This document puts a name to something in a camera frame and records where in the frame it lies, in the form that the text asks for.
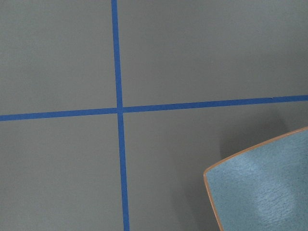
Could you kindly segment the grey square plate orange rim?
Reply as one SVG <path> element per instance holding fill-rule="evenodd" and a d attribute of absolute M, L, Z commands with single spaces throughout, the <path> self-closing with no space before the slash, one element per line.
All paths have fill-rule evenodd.
<path fill-rule="evenodd" d="M 217 162 L 204 182 L 222 231 L 307 230 L 307 128 Z"/>

